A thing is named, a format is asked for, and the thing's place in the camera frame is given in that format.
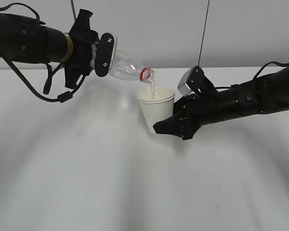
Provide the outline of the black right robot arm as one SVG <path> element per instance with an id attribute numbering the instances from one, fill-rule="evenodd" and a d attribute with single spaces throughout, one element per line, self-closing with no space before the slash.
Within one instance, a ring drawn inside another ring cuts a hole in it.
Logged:
<path id="1" fill-rule="evenodd" d="M 229 87 L 216 87 L 199 66 L 181 78 L 182 97 L 174 103 L 173 115 L 153 125 L 157 134 L 189 140 L 205 125 L 289 110 L 289 63 L 272 62 L 282 70 Z"/>

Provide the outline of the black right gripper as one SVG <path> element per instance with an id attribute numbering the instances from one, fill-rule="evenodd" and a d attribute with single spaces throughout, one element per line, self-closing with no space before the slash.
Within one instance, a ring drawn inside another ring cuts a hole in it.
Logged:
<path id="1" fill-rule="evenodd" d="M 200 84 L 193 82 L 191 86 L 180 83 L 178 90 L 186 93 L 193 87 L 196 92 L 183 96 L 175 103 L 173 117 L 153 125 L 156 134 L 189 140 L 202 126 L 222 121 L 215 105 L 217 90 L 214 85 L 210 81 Z"/>

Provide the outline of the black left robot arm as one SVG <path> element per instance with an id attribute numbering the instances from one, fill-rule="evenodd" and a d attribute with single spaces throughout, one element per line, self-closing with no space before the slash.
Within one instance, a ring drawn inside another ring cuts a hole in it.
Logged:
<path id="1" fill-rule="evenodd" d="M 45 26 L 34 18 L 0 13 L 0 52 L 26 64 L 61 63 L 65 87 L 75 89 L 80 76 L 92 70 L 92 46 L 98 33 L 91 30 L 92 12 L 81 9 L 68 33 Z"/>

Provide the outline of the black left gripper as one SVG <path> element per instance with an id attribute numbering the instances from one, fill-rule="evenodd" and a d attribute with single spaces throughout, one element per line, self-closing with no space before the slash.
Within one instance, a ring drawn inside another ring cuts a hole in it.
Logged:
<path id="1" fill-rule="evenodd" d="M 65 87 L 76 88 L 80 76 L 88 76 L 93 70 L 92 46 L 97 41 L 98 33 L 91 30 L 92 12 L 80 9 L 79 14 L 69 31 L 73 49 L 70 58 L 65 62 Z"/>

